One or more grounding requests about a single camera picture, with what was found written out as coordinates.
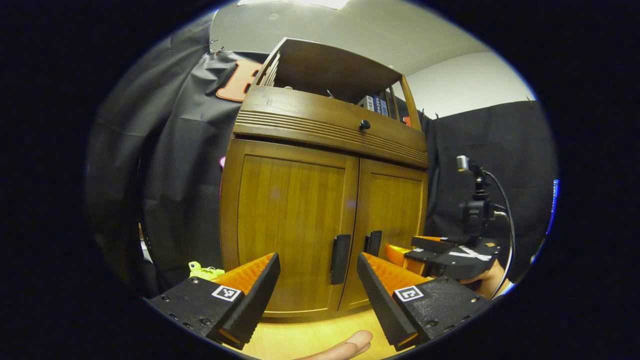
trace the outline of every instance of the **orange letter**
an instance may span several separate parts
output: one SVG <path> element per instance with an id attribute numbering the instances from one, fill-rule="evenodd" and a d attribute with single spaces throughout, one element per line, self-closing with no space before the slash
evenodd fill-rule
<path id="1" fill-rule="evenodd" d="M 244 101 L 246 86 L 253 82 L 262 64 L 248 60 L 238 60 L 236 65 L 236 71 L 227 81 L 227 85 L 222 89 L 218 89 L 216 95 L 231 101 Z"/>

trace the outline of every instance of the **white ceiling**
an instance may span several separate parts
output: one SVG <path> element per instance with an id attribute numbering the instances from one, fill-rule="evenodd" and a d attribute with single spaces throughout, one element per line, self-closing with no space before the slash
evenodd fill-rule
<path id="1" fill-rule="evenodd" d="M 492 51 L 433 12 L 401 0 L 350 0 L 340 10 L 296 3 L 220 8 L 215 46 L 270 53 L 283 37 L 312 40 L 392 65 L 408 76 L 457 56 Z"/>

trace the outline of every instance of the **wooden cabinet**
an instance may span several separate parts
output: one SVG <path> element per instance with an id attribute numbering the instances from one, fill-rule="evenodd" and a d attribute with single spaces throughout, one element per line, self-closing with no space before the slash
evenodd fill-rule
<path id="1" fill-rule="evenodd" d="M 342 67 L 314 78 L 314 64 L 324 69 L 336 58 Z M 306 67 L 298 63 L 303 60 Z M 362 71 L 340 76 L 362 67 L 383 75 L 361 82 Z M 356 273 L 366 235 L 382 231 L 378 255 L 385 259 L 386 243 L 410 247 L 411 237 L 422 234 L 428 157 L 417 116 L 410 127 L 353 103 L 390 79 L 405 88 L 402 74 L 372 60 L 283 40 L 249 88 L 223 171 L 221 247 L 225 268 L 280 254 L 280 277 L 264 316 L 330 315 L 367 305 Z M 342 83 L 335 98 L 321 95 L 318 89 L 336 82 Z M 410 98 L 408 87 L 404 92 Z M 363 120 L 368 129 L 360 127 Z M 332 284 L 333 243 L 340 234 L 350 241 L 346 275 Z"/>

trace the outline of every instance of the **wooden floor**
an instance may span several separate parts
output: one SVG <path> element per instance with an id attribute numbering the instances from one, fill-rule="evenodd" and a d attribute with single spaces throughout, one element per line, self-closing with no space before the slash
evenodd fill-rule
<path id="1" fill-rule="evenodd" d="M 259 323 L 251 341 L 241 352 L 263 360 L 293 360 L 325 351 L 348 339 L 356 331 L 367 330 L 373 334 L 371 348 L 354 359 L 380 360 L 398 354 L 388 344 L 370 307 L 365 311 L 331 320 L 304 323 L 276 321 Z"/>

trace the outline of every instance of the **drawer knob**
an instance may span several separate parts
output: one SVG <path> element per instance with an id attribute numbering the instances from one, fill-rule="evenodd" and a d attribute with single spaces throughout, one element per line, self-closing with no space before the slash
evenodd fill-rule
<path id="1" fill-rule="evenodd" d="M 369 128 L 371 128 L 371 124 L 368 121 L 363 120 L 360 122 L 360 130 Z"/>

